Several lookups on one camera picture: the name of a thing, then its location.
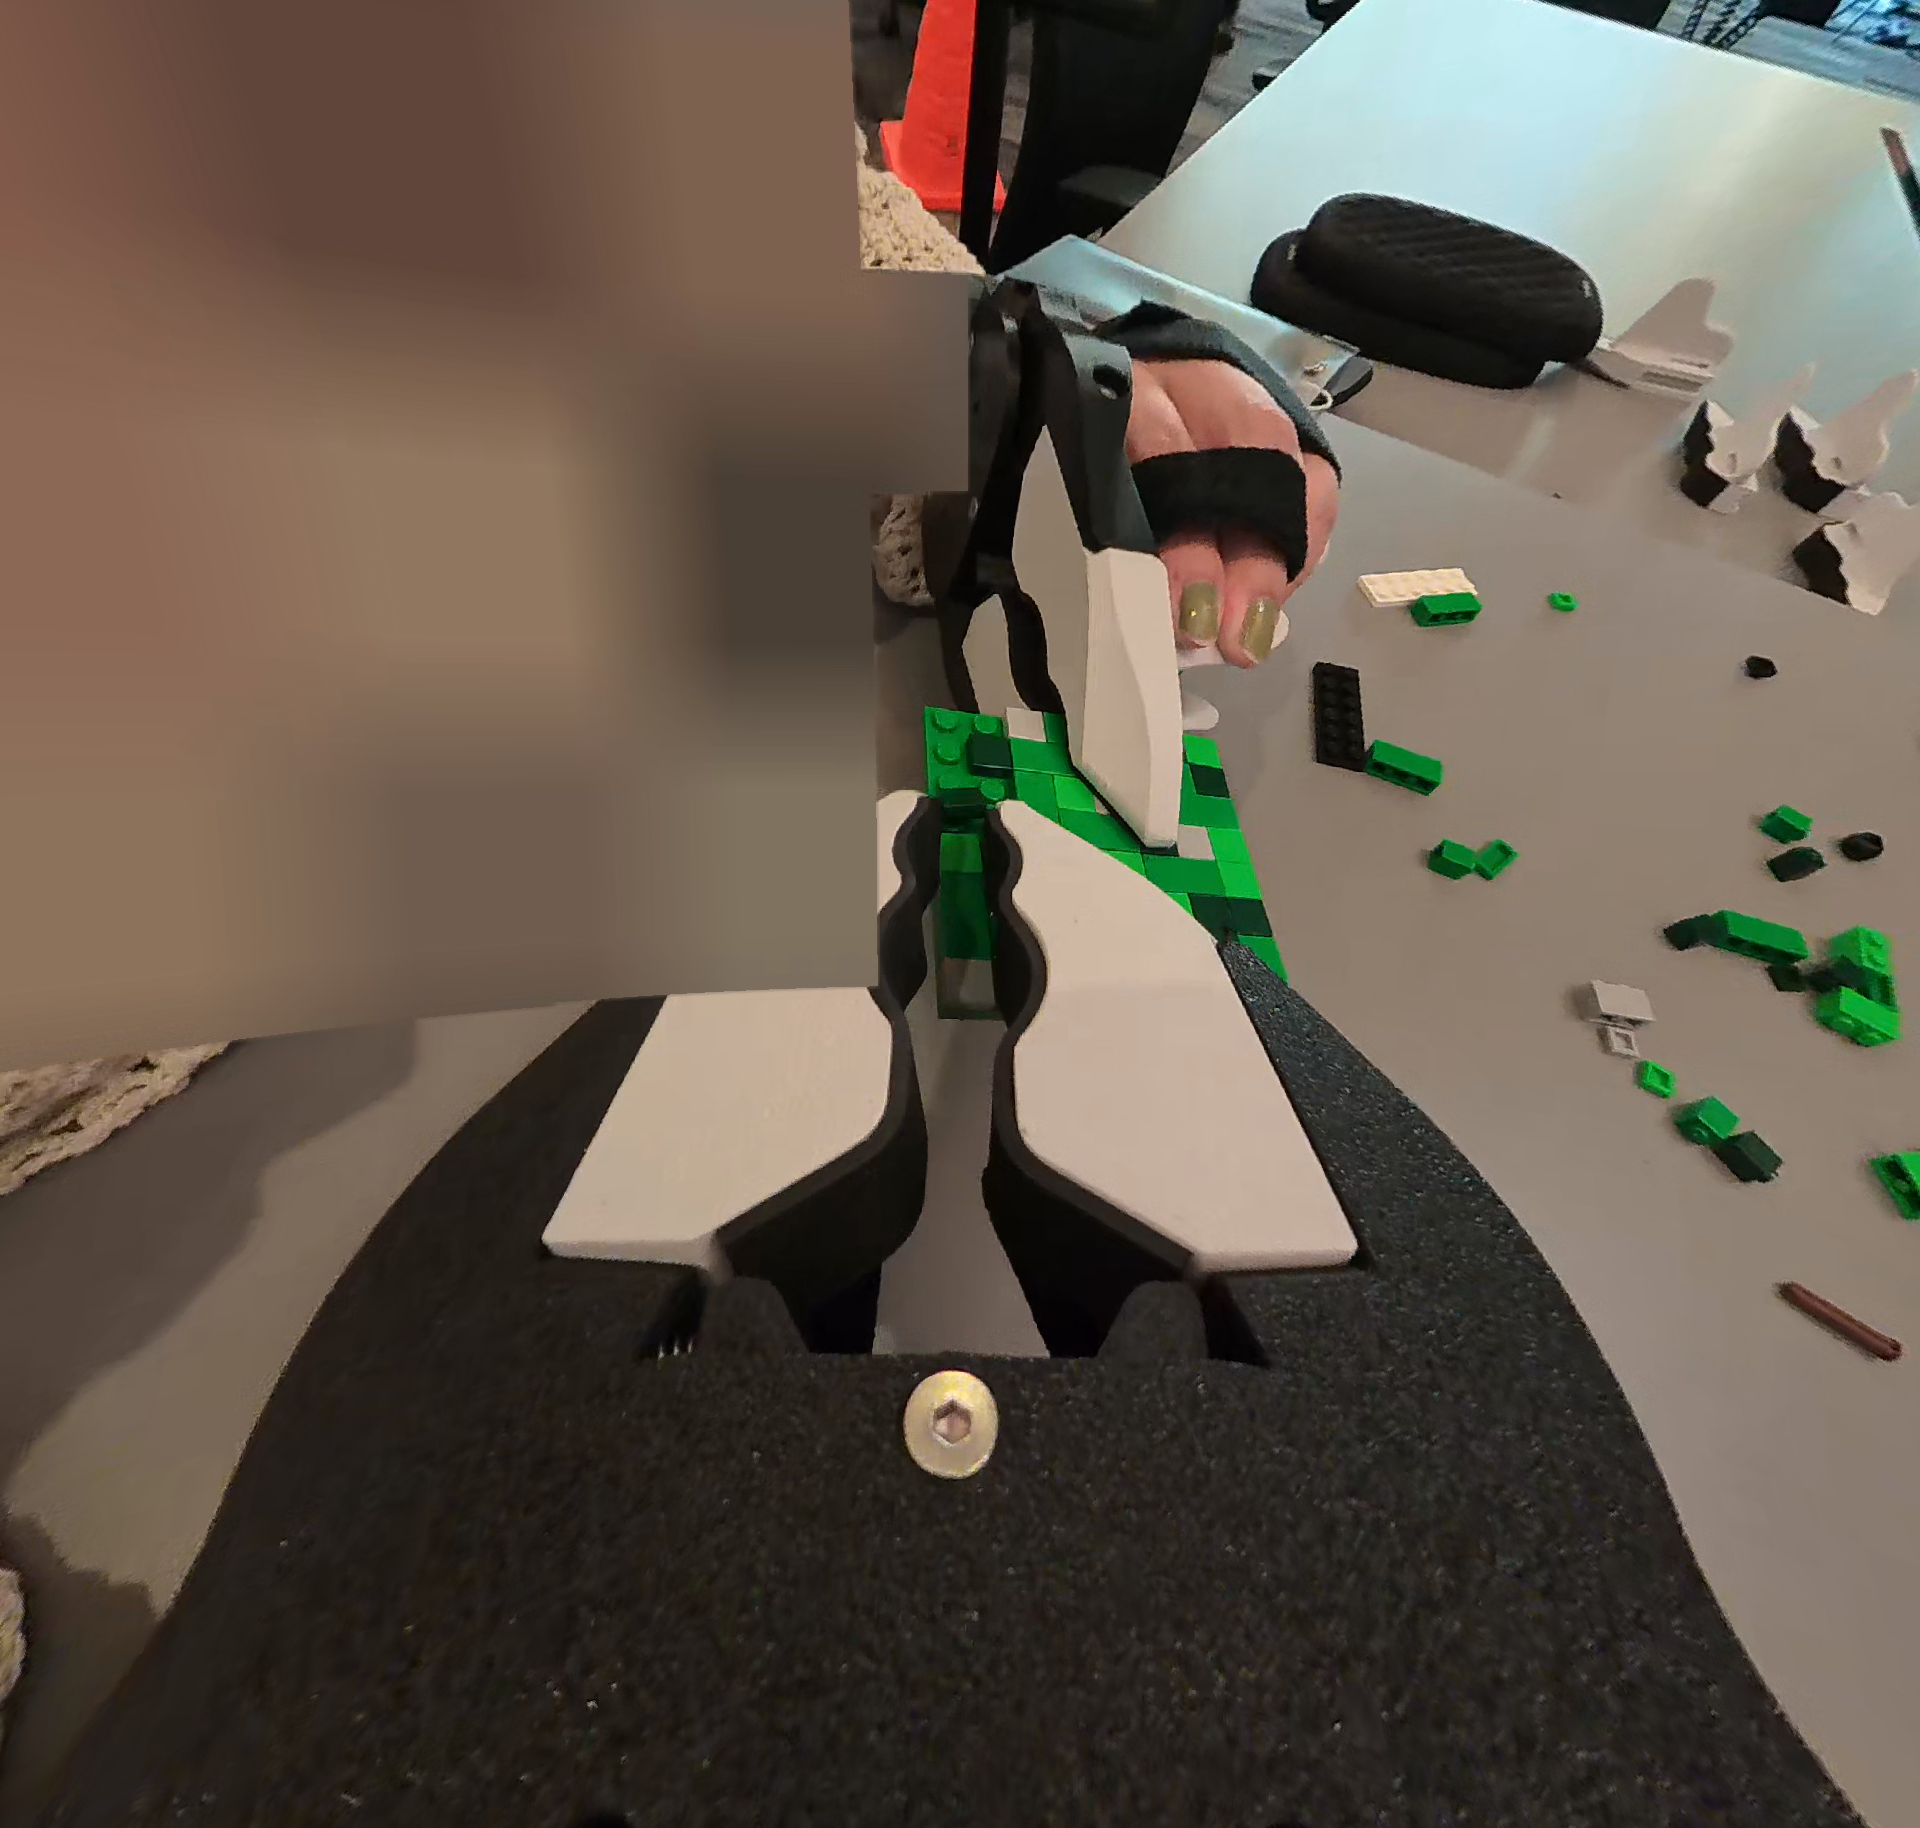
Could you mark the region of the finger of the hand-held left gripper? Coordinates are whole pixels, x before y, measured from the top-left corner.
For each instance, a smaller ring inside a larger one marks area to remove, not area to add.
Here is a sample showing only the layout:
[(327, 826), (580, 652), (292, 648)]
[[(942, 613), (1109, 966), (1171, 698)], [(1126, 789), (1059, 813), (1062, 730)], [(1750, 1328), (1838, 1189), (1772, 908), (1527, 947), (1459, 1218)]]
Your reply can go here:
[(1044, 617), (1018, 587), (988, 594), (961, 642), (972, 706), (1007, 722), (1020, 714), (1064, 715), (1064, 696), (1048, 667)]
[(1088, 546), (1062, 478), (1024, 478), (1012, 567), (1035, 606), (1076, 770), (1140, 841), (1183, 824), (1184, 702), (1155, 546)]

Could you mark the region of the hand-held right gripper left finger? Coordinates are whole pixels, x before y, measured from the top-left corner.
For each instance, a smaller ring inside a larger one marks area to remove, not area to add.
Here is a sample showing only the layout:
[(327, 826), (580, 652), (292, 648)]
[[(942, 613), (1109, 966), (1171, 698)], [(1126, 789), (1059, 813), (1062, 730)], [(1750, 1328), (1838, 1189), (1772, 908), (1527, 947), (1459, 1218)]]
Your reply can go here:
[(876, 981), (662, 1000), (541, 1241), (765, 1281), (814, 1352), (871, 1352), (927, 1197), (907, 1009), (929, 976), (942, 815), (876, 801)]

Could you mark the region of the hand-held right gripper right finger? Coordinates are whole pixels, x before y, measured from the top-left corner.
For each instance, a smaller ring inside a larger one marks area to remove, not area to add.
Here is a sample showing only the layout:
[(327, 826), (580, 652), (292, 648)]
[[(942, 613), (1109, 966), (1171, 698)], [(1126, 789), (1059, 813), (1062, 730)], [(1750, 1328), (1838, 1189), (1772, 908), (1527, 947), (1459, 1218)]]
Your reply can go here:
[(1144, 1285), (1347, 1270), (1363, 1244), (1187, 905), (1044, 813), (983, 837), (998, 919), (983, 1201), (1044, 1348), (1091, 1358)]

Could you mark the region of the green lego mosaic plate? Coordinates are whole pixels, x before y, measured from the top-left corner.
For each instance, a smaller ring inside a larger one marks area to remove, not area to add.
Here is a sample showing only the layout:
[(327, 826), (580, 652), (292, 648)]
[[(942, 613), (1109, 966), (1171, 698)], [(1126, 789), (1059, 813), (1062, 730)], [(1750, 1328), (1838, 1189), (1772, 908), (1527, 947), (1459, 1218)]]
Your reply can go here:
[(941, 810), (942, 832), (986, 824), (993, 808), (1030, 808), (1148, 880), (1216, 942), (1241, 943), (1277, 976), (1286, 974), (1212, 735), (1183, 735), (1181, 824), (1175, 841), (1153, 845), (1076, 767), (1062, 715), (1018, 712), (1007, 722), (929, 706), (922, 734), (924, 787)]

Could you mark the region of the pile of green lego pieces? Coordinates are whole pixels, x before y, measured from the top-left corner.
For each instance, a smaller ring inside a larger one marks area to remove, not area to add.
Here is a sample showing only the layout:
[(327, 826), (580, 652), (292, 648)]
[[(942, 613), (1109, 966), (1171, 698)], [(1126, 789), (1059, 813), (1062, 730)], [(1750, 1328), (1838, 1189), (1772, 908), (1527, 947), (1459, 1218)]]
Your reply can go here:
[(1803, 996), (1810, 1018), (1855, 1048), (1904, 1035), (1894, 943), (1880, 928), (1842, 928), (1815, 945), (1798, 928), (1739, 910), (1707, 910), (1662, 928), (1675, 952), (1713, 947), (1758, 963), (1771, 985)]

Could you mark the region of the brown lego rod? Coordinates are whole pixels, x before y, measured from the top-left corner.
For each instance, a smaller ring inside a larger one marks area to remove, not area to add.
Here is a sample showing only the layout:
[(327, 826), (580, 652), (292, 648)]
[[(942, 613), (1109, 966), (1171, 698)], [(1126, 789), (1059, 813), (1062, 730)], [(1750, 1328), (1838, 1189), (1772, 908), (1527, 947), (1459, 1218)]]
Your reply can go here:
[(1778, 1296), (1792, 1312), (1803, 1314), (1816, 1328), (1845, 1341), (1859, 1354), (1868, 1355), (1870, 1360), (1896, 1363), (1907, 1354), (1907, 1346), (1901, 1338), (1886, 1334), (1883, 1328), (1866, 1322), (1859, 1314), (1815, 1292), (1803, 1281), (1778, 1281)]

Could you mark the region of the person's left hand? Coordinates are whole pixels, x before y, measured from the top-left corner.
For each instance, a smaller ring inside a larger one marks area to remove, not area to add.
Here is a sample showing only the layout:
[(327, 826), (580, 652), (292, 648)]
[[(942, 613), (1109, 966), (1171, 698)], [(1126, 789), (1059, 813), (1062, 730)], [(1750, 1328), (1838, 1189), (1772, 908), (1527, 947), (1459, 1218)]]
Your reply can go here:
[(1124, 449), (1137, 466), (1171, 453), (1268, 449), (1298, 463), (1305, 479), (1307, 551), (1298, 571), (1284, 550), (1244, 525), (1192, 525), (1159, 550), (1175, 639), (1255, 669), (1275, 652), (1284, 607), (1324, 564), (1341, 508), (1336, 466), (1305, 445), (1303, 429), (1268, 385), (1219, 358), (1148, 358), (1132, 363)]

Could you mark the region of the orange traffic cone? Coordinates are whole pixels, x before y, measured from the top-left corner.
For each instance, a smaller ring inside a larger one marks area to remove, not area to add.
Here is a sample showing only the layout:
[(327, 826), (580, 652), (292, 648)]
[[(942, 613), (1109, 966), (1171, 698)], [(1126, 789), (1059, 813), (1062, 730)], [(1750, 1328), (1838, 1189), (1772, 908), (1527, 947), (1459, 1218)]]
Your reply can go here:
[(884, 168), (934, 214), (965, 206), (979, 0), (924, 0), (904, 113), (879, 124)]

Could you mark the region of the black quilted case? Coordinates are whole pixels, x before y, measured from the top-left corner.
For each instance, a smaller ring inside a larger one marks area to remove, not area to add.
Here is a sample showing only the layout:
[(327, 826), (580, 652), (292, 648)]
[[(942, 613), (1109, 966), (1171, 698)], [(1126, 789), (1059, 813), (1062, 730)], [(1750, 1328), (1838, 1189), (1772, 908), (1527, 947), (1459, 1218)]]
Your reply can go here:
[(1587, 268), (1497, 224), (1406, 198), (1348, 192), (1275, 238), (1250, 303), (1377, 363), (1488, 389), (1525, 389), (1601, 343)]

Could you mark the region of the cream crocheted sweater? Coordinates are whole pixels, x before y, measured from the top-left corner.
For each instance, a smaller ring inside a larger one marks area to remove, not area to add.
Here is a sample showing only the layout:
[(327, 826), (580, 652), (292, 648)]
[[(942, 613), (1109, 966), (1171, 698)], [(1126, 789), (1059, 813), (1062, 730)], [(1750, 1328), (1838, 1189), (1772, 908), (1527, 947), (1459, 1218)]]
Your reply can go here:
[[(855, 126), (858, 182), (860, 259), (871, 271), (977, 276), (979, 261), (961, 239), (892, 174), (880, 170), (879, 138)], [(931, 607), (924, 553), (924, 496), (876, 496), (872, 539), (876, 591), (911, 612)], [(542, 880), (560, 880), (576, 893), (590, 872), (558, 868), (560, 859), (592, 858), (597, 789), (564, 783), (554, 770), (541, 770), (458, 813), (455, 837), (431, 848), (468, 904), (502, 910), (527, 921)], [(5, 1192), (57, 1165), (79, 1162), (111, 1139), (121, 1139), (140, 1116), (183, 1095), (194, 1077), (217, 1063), (224, 1043), (104, 1056), (98, 1059), (5, 1073)], [(94, 1577), (107, 1596), (122, 1596), (121, 1608), (100, 1604), (57, 1609), (62, 1587), (54, 1564), (43, 1562), (39, 1577), (22, 1568), (19, 1551), (5, 1554), (5, 1697), (12, 1700), (25, 1676), (30, 1690), (49, 1687), (62, 1659), (81, 1676), (114, 1684), (139, 1654), (156, 1621), (144, 1589)]]

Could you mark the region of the white and black printed part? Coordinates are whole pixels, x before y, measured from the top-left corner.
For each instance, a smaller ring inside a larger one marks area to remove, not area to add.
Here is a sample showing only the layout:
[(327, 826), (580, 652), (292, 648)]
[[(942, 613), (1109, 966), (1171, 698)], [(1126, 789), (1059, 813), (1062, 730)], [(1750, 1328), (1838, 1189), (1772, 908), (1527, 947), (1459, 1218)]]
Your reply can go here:
[(1883, 615), (1918, 560), (1918, 508), (1898, 493), (1864, 493), (1791, 551), (1803, 586), (1860, 615)]
[(1808, 362), (1789, 379), (1761, 394), (1745, 413), (1716, 399), (1696, 403), (1682, 436), (1679, 491), (1696, 508), (1730, 515), (1754, 491), (1772, 458), (1778, 425), (1816, 375)]
[(1889, 375), (1824, 420), (1797, 403), (1789, 406), (1772, 448), (1781, 493), (1813, 517), (1842, 517), (1860, 501), (1866, 482), (1883, 470), (1890, 429), (1913, 402), (1916, 385), (1918, 369)]

